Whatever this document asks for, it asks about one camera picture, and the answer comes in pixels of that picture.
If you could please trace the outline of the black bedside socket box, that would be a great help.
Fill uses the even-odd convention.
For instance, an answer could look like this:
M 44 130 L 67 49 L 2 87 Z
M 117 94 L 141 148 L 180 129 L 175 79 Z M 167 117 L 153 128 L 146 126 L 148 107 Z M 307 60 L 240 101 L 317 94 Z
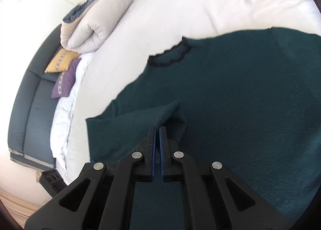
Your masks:
M 56 196 L 67 187 L 60 173 L 56 169 L 43 171 L 40 176 L 39 183 L 51 197 Z

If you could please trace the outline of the white pillow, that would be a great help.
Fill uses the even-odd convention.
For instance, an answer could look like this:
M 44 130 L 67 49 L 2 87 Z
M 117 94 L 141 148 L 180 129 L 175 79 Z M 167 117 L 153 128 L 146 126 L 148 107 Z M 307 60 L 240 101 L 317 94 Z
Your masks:
M 79 57 L 81 58 L 81 61 L 76 69 L 76 82 L 71 89 L 70 95 L 68 97 L 55 98 L 58 100 L 58 103 L 51 126 L 50 148 L 53 157 L 56 159 L 56 169 L 63 178 L 66 178 L 67 145 L 69 142 L 76 99 L 80 89 L 80 84 L 92 57 L 93 53 L 85 53 Z

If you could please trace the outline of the purple patterned cushion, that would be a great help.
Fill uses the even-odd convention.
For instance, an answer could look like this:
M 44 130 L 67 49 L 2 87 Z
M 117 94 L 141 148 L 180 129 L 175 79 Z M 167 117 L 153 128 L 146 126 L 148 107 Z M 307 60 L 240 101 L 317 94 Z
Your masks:
M 80 61 L 81 58 L 73 60 L 69 69 L 65 72 L 61 72 L 58 76 L 51 93 L 52 99 L 68 97 L 70 95 L 71 89 L 76 82 L 76 69 Z

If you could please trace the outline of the folded beige duvet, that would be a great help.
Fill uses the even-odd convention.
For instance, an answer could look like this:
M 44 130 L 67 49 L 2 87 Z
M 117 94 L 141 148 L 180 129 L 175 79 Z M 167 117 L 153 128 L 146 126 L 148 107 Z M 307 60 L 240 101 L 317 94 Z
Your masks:
M 133 0 L 85 0 L 63 18 L 60 44 L 84 54 L 96 51 L 111 35 Z

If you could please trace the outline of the dark grey headboard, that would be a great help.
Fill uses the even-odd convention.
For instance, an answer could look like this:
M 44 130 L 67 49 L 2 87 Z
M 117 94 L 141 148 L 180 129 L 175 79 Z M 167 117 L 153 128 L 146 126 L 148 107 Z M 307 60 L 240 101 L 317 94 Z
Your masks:
M 58 103 L 57 99 L 51 98 L 51 93 L 58 74 L 45 73 L 45 69 L 61 49 L 60 28 L 57 26 L 44 40 L 26 69 L 8 129 L 10 159 L 43 171 L 56 167 L 50 148 L 50 132 Z

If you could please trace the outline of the yellow patterned cushion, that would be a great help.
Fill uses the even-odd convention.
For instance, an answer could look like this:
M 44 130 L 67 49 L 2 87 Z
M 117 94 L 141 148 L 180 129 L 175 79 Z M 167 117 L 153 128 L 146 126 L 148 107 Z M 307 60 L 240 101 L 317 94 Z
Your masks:
M 65 50 L 61 48 L 53 59 L 50 61 L 46 69 L 45 73 L 60 73 L 66 72 L 69 69 L 71 62 L 77 58 L 79 58 L 79 54 Z

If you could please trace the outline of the white bed mattress sheet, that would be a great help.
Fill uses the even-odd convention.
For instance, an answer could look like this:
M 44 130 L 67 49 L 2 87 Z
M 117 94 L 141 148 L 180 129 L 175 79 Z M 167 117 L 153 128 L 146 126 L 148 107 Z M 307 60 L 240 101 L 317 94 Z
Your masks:
M 76 98 L 66 166 L 74 181 L 90 160 L 86 119 L 109 103 L 143 72 L 148 57 L 183 37 L 204 39 L 245 29 L 285 27 L 320 34 L 313 0 L 135 0 L 89 62 Z

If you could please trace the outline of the dark green knit sweater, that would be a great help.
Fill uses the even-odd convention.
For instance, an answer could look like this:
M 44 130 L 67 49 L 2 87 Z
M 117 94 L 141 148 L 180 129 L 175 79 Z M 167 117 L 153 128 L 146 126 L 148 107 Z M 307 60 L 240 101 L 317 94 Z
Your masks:
M 320 37 L 271 28 L 183 38 L 86 125 L 90 158 L 106 164 L 165 126 L 182 151 L 223 163 L 295 223 L 320 186 Z

